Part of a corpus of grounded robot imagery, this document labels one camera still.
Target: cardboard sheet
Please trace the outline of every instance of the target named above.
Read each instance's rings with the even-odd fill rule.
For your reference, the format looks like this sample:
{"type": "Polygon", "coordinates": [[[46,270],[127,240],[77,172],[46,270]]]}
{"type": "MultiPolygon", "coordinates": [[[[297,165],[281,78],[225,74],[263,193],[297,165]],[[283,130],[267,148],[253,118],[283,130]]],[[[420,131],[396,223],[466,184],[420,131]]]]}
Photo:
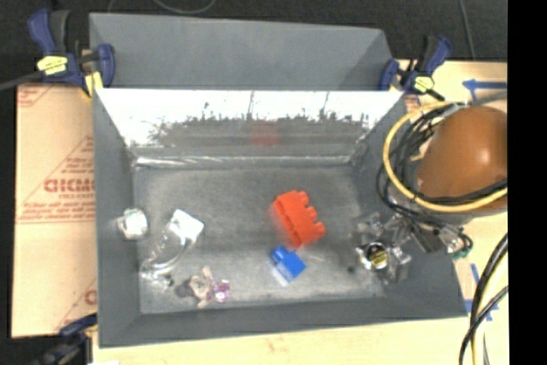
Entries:
{"type": "Polygon", "coordinates": [[[97,308],[91,99],[17,91],[12,336],[55,334],[97,308]]]}

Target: red lego block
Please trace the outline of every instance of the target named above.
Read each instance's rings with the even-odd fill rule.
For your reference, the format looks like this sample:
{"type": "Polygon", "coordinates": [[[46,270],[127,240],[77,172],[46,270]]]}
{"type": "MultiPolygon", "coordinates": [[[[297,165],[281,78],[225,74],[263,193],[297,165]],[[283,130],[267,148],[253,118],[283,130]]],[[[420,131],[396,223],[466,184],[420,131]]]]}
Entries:
{"type": "Polygon", "coordinates": [[[315,221],[317,212],[305,191],[288,191],[275,198],[270,213],[293,248],[315,242],[326,234],[325,225],[315,221]]]}

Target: white plastic piece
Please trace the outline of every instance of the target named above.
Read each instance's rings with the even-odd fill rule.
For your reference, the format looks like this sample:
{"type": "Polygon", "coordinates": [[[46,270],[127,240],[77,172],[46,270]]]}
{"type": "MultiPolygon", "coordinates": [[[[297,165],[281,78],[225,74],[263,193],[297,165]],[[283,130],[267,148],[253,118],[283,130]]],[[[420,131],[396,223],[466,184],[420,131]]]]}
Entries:
{"type": "Polygon", "coordinates": [[[179,209],[175,210],[171,221],[178,224],[180,238],[183,243],[186,239],[190,240],[192,243],[195,243],[203,230],[203,223],[201,221],[179,209]]]}

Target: blue lego block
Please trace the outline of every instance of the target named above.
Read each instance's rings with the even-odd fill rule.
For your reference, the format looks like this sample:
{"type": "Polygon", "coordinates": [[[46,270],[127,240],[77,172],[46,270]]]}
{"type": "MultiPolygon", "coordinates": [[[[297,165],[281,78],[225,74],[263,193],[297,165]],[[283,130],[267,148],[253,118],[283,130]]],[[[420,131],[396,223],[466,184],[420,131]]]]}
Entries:
{"type": "Polygon", "coordinates": [[[293,281],[306,268],[306,264],[297,253],[288,251],[284,246],[275,248],[271,257],[276,269],[287,281],[293,281]]]}

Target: clear plastic object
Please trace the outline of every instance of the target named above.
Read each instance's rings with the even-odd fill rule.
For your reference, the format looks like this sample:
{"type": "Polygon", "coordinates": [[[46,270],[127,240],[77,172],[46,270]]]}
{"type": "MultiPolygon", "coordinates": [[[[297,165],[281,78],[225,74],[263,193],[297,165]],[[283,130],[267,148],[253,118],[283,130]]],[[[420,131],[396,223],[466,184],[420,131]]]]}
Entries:
{"type": "Polygon", "coordinates": [[[140,240],[148,233],[148,219],[141,209],[125,209],[116,222],[126,240],[140,240]]]}
{"type": "Polygon", "coordinates": [[[163,228],[139,272],[146,280],[165,281],[179,257],[190,248],[203,230],[203,223],[182,210],[175,210],[163,228]]]}

